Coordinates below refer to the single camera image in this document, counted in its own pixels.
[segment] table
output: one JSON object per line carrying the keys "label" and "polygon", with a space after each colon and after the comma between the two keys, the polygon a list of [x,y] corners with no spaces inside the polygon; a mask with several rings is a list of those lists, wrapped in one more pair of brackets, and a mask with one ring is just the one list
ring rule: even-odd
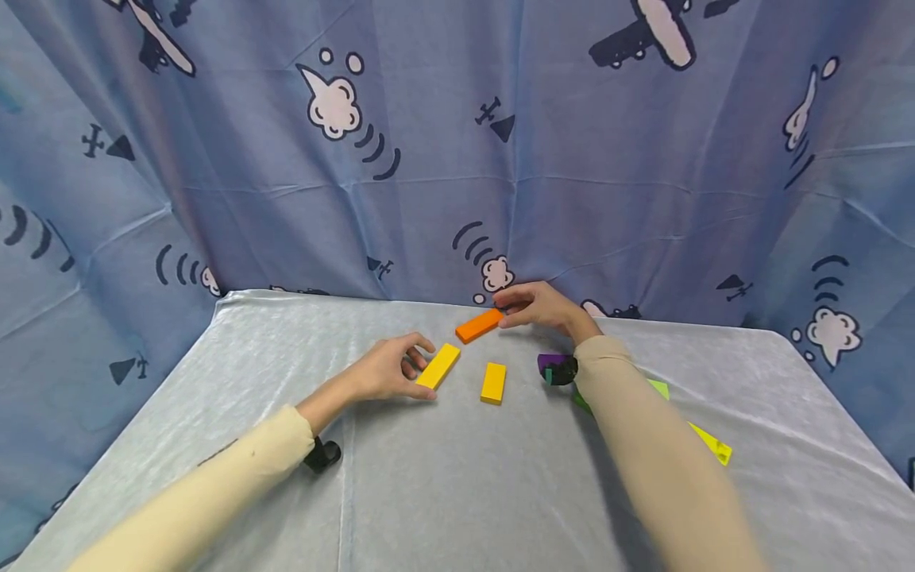
{"label": "table", "polygon": [[[195,569],[660,569],[594,420],[542,383],[549,332],[454,328],[480,308],[233,292],[13,572],[62,570],[201,460],[295,403],[383,337],[418,329],[463,348],[437,403],[368,403],[322,435],[343,459],[303,467]],[[774,570],[915,566],[915,497],[790,343],[775,333],[598,321],[671,386],[684,416],[734,449],[737,484]],[[487,362],[508,366],[502,406],[479,401]]]}

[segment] human arm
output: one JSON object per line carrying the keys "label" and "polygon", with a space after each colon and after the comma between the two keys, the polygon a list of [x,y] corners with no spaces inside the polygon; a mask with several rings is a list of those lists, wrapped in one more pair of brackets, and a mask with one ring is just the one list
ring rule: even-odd
{"label": "human arm", "polygon": [[646,382],[622,342],[546,283],[495,296],[500,326],[539,323],[576,345],[578,391],[591,407],[632,506],[669,570],[766,570],[737,490],[714,455]]}
{"label": "human arm", "polygon": [[68,572],[161,572],[190,568],[228,524],[302,463],[319,434],[358,401],[435,392],[411,383],[435,351],[418,333],[382,340],[305,400],[287,405],[169,485],[80,555]]}

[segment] hand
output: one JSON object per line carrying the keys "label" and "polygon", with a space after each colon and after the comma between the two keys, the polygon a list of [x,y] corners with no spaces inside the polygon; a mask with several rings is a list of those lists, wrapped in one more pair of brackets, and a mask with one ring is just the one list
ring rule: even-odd
{"label": "hand", "polygon": [[578,345],[588,338],[601,335],[594,319],[575,302],[563,296],[545,282],[519,284],[496,292],[493,301],[507,314],[500,328],[523,324],[540,324],[558,329]]}
{"label": "hand", "polygon": [[436,392],[412,382],[416,379],[416,368],[423,370],[428,365],[416,346],[429,353],[436,351],[432,342],[418,332],[380,340],[329,383],[348,386],[354,401],[388,399],[396,395],[431,401],[436,398]]}

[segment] purple block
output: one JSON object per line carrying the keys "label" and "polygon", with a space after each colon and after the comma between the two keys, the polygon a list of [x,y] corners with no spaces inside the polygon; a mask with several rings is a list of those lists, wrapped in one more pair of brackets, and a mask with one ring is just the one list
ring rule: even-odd
{"label": "purple block", "polygon": [[570,357],[562,353],[541,353],[537,356],[537,371],[542,372],[547,365],[559,365]]}

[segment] blue curtain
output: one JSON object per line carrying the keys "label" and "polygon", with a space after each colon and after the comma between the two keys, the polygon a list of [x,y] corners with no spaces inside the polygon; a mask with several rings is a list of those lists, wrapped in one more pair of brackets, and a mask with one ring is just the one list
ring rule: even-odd
{"label": "blue curtain", "polygon": [[0,3],[0,562],[229,289],[773,329],[915,455],[909,0]]}

